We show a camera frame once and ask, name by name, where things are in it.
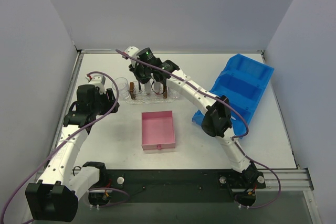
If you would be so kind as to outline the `black-capped toothpaste tube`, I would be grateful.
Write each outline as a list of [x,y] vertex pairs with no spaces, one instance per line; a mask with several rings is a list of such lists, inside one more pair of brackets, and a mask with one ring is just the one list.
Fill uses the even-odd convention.
[[144,84],[144,89],[147,95],[151,94],[151,82],[150,81]]

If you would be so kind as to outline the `red-capped toothpaste tube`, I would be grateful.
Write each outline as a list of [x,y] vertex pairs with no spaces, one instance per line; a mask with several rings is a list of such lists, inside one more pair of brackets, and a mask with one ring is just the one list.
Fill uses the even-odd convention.
[[157,95],[161,94],[161,84],[159,82],[153,82],[152,90]]

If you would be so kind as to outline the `brown wooden holder block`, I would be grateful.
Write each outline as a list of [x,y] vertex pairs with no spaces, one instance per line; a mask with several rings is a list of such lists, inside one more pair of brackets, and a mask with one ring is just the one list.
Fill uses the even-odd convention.
[[134,82],[129,83],[129,93],[132,100],[136,99],[135,85]]
[[163,87],[163,98],[166,99],[167,98],[167,86]]

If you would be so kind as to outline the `clear plastic cup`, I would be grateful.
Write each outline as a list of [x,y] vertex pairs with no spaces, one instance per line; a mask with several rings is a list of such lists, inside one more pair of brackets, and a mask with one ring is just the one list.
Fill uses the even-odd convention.
[[124,100],[128,98],[130,95],[128,80],[125,77],[119,77],[116,78],[114,81],[117,84],[117,87],[113,87],[113,89],[119,91],[119,97]]

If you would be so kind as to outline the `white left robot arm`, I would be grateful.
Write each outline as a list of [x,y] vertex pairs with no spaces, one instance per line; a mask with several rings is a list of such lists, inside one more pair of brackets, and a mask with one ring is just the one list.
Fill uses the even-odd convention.
[[80,85],[77,99],[64,117],[61,136],[47,165],[35,183],[29,183],[25,196],[34,220],[71,222],[79,200],[94,186],[106,185],[104,163],[90,162],[71,176],[72,168],[93,125],[119,108],[119,90],[102,83]]

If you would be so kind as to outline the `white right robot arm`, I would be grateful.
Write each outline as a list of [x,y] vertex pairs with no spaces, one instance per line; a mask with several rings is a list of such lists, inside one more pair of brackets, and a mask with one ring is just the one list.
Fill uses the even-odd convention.
[[139,50],[130,46],[122,53],[131,60],[129,70],[142,84],[154,80],[182,95],[193,103],[204,115],[202,130],[214,137],[224,150],[232,169],[237,172],[247,186],[264,183],[254,162],[247,157],[232,129],[231,112],[226,96],[215,94],[199,87],[180,67],[170,60],[161,61],[150,48]]

